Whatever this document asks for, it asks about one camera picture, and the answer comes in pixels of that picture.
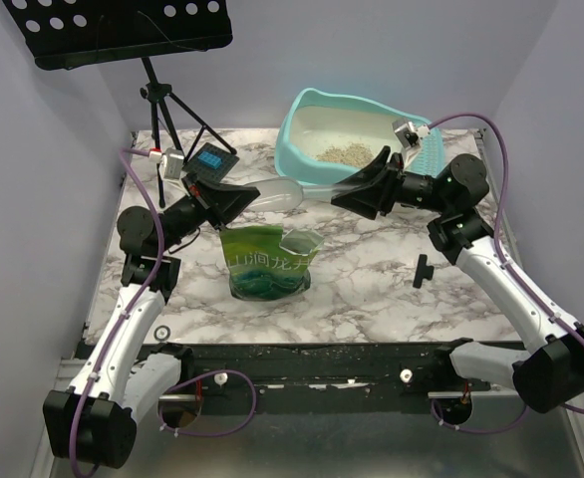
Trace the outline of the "green litter bag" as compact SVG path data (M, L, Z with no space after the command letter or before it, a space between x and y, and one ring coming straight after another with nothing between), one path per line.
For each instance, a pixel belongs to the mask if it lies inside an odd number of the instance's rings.
M229 271L231 295L242 301L270 302L311 287L310 265L324 243L311 230L246 226L219 233Z

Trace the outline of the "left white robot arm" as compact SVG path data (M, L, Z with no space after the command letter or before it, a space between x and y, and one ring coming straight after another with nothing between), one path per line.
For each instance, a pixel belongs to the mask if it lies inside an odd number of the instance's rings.
M210 183L190 176L186 193L163 212L148 200L118 218L125 265L116 305L88 360L63 390L47 395L43 414L52 452L72 466L120 468L134 448L140 421L167 389L193 384L191 353L169 346L134 364L179 275L169 248L209 223L222 228L259 195L254 186Z

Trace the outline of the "black bag clip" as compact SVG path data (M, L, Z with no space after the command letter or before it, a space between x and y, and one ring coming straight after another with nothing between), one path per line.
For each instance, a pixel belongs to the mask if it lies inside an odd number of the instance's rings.
M434 272L435 267L429 263L428 255L420 254L413 279L413 287L415 289L420 289L423 286L424 281L430 281L433 278Z

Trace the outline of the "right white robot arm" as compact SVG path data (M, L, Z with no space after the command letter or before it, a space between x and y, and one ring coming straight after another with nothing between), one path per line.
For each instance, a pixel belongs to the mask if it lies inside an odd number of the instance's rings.
M437 214L428 225L435 248L470 277L520 336L523 350L458 340L432 365L445 390L479 379L515 390L546 413L584 393L584 324L558 307L506 255L477 203L488 193L484 163L456 156L436 177L403 169L403 158L384 147L364 169L337 185L333 205L374 219L397 204Z

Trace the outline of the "clear plastic scoop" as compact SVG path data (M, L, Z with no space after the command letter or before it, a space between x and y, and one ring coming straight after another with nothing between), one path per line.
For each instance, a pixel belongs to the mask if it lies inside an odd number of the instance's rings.
M338 194L355 188L349 184L303 185L291 177L276 177L248 183L259 196L246 209L254 212L286 212L304 201L330 203Z

